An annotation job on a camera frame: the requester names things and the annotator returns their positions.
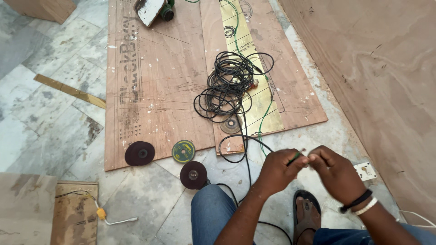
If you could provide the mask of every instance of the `coiled black wire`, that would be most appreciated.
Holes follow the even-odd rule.
[[[272,60],[271,68],[265,72],[262,72],[261,69],[256,67],[249,60],[249,57],[254,55],[260,55],[260,54],[264,54],[270,57]],[[240,54],[230,51],[220,52],[215,58],[214,69],[208,76],[208,88],[203,90],[194,99],[194,110],[201,117],[207,118],[214,123],[224,123],[227,122],[233,115],[236,116],[241,115],[244,120],[244,125],[247,125],[245,113],[247,113],[252,107],[252,98],[248,90],[254,84],[254,76],[265,75],[266,73],[272,70],[273,66],[274,66],[274,59],[271,55],[267,53],[257,52],[244,57]],[[244,106],[242,105],[242,102],[247,99],[250,100],[250,106],[248,109],[245,109]],[[229,105],[230,108],[224,109],[223,107],[225,105]],[[222,120],[215,120],[217,116],[226,116],[226,117]],[[248,139],[253,139],[257,141],[271,152],[273,150],[270,147],[268,147],[266,144],[258,140],[257,138],[249,136],[247,126],[245,127],[245,134],[244,134],[242,131],[241,122],[239,120],[236,121],[238,122],[239,131],[241,134],[233,134],[223,138],[219,143],[218,151],[220,156],[230,163],[239,163],[243,161],[245,158],[247,162],[249,187],[250,187],[252,185],[252,180],[251,180],[250,165],[247,158]],[[244,144],[244,154],[242,158],[237,161],[231,161],[227,159],[221,152],[221,144],[226,139],[231,137],[242,137],[242,142]],[[235,200],[236,206],[239,207],[239,203],[241,203],[244,200],[244,198],[242,198],[238,202],[236,200],[235,195],[233,194],[232,189],[228,185],[223,183],[219,183],[218,185],[224,185],[230,190],[233,199]],[[259,221],[259,223],[271,225],[280,229],[286,234],[286,236],[289,239],[289,242],[292,245],[291,238],[282,228],[263,221]]]

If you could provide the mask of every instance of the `leg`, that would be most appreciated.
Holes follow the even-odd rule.
[[[415,226],[401,224],[421,244],[436,243],[436,236]],[[328,229],[320,228],[315,233],[313,245],[372,245],[374,241],[367,230]]]
[[[235,203],[218,185],[199,190],[191,202],[194,245],[213,245],[235,211]]]

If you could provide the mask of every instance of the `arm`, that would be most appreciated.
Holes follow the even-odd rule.
[[[353,164],[329,148],[320,146],[314,149],[310,152],[309,159],[310,165],[318,172],[330,195],[344,205],[350,204],[366,191]],[[370,201],[371,197],[352,207],[351,211],[363,209]],[[380,203],[359,215],[359,218],[376,244],[419,245]]]
[[[257,221],[265,201],[273,194],[284,190],[296,178],[309,159],[298,157],[289,167],[286,165],[298,151],[280,150],[271,152],[265,159],[259,178],[254,183],[243,203],[222,229],[215,245],[252,245]]]

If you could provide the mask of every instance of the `foot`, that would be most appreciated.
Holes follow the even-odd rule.
[[[318,213],[317,208],[308,200],[302,197],[297,197],[296,201],[297,221],[299,225],[303,225],[301,229],[303,232],[297,236],[298,239],[295,244],[297,245],[312,245],[315,231],[321,227],[321,215]]]

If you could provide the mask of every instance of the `worn grinding disc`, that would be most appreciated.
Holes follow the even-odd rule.
[[[181,140],[173,146],[171,155],[179,163],[187,163],[194,158],[195,147],[189,140]]]
[[[222,122],[219,125],[220,125],[222,131],[224,131],[226,133],[234,134],[234,133],[241,131],[241,128],[239,127],[237,120],[239,120],[239,124],[241,124],[241,126],[242,126],[242,122],[241,122],[240,118],[235,114],[230,116],[230,118],[226,122]]]
[[[150,143],[136,141],[127,148],[124,159],[130,166],[144,166],[153,161],[154,153],[154,147]]]
[[[191,190],[199,190],[208,179],[208,172],[203,164],[199,162],[189,162],[180,171],[182,184]]]

